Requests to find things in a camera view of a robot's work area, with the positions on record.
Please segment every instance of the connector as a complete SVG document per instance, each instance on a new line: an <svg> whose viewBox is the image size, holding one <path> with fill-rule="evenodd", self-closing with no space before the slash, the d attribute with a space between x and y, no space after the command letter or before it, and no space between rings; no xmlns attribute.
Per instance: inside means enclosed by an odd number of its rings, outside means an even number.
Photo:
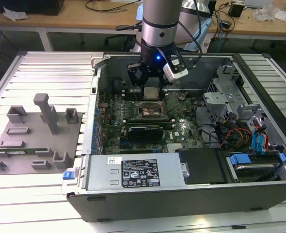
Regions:
<svg viewBox="0 0 286 233"><path fill-rule="evenodd" d="M228 115L229 115L229 118L231 118L233 120L239 120L239 117L236 114L234 114L233 112L230 112Z"/></svg>
<svg viewBox="0 0 286 233"><path fill-rule="evenodd" d="M261 133L261 132L263 132L266 128L267 128L266 125L262 125L262 127L260 127L257 131L258 131L259 133Z"/></svg>

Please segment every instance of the warning label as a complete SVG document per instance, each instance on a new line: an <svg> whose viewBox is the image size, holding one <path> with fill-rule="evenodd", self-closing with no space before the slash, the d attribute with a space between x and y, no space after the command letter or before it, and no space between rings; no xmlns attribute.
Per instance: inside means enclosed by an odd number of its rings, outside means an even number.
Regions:
<svg viewBox="0 0 286 233"><path fill-rule="evenodd" d="M124 188L160 186L157 160L122 161L122 186Z"/></svg>

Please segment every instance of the white paper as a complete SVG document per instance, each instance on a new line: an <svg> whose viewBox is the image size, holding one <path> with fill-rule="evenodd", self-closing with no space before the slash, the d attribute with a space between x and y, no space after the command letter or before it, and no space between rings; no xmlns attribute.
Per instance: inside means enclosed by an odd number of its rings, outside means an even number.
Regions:
<svg viewBox="0 0 286 233"><path fill-rule="evenodd" d="M276 12L274 13L273 17L278 18L278 19L280 19L280 20L284 20L285 17L286 17L286 11L280 11L280 10L278 10L278 11L276 11Z"/></svg>
<svg viewBox="0 0 286 233"><path fill-rule="evenodd" d="M121 164L123 157L108 157L108 164Z"/></svg>
<svg viewBox="0 0 286 233"><path fill-rule="evenodd" d="M4 11L5 11L3 13L3 15L5 17L9 18L12 21L28 18L27 14L25 12L15 12L15 11L10 11L10 10L6 9L5 7L3 7L3 8L4 8Z"/></svg>

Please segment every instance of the wooden table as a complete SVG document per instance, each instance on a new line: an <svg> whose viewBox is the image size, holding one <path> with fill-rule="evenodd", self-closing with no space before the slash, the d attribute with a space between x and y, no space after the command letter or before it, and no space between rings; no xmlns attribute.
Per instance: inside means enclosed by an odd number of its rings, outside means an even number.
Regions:
<svg viewBox="0 0 286 233"><path fill-rule="evenodd" d="M135 34L134 31L117 32L114 29L118 25L136 23L139 4L127 6L127 11L109 14L87 9L86 2L85 0L65 0L57 16L28 14L28 19L16 22L0 14L0 30L38 32L45 51L53 51L48 32ZM105 0L96 2L95 8L110 9L120 5L122 3Z"/></svg>
<svg viewBox="0 0 286 233"><path fill-rule="evenodd" d="M228 0L218 0L217 8ZM0 30L38 32L45 51L52 51L52 45L47 36L48 32L64 33L111 33L135 34L134 31L117 32L118 25L132 25L136 23L136 14L139 4L127 6L125 12L105 14L94 12L85 8L84 0L65 0L64 6L58 16L44 16L28 14L28 19L13 22L0 14ZM275 6L284 9L286 0L274 0ZM109 9L122 3L109 0L95 3L96 9ZM235 18L236 26L228 35L229 38L286 40L286 23L276 19L273 22L256 22L253 17L254 9L245 9L240 18ZM231 21L221 13L221 19ZM208 41L216 31L216 24L212 24L205 39Z"/></svg>

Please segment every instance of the blue latch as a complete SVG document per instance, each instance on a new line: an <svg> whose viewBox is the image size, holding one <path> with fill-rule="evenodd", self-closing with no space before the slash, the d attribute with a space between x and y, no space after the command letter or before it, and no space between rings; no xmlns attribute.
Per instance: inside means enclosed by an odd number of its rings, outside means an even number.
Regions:
<svg viewBox="0 0 286 233"><path fill-rule="evenodd" d="M63 179L64 180L73 180L75 177L75 172L74 171L64 171L63 174Z"/></svg>
<svg viewBox="0 0 286 233"><path fill-rule="evenodd" d="M229 157L231 164L250 164L251 160L248 154L233 154Z"/></svg>
<svg viewBox="0 0 286 233"><path fill-rule="evenodd" d="M282 161L282 163L286 162L286 156L283 153L279 153L280 159Z"/></svg>

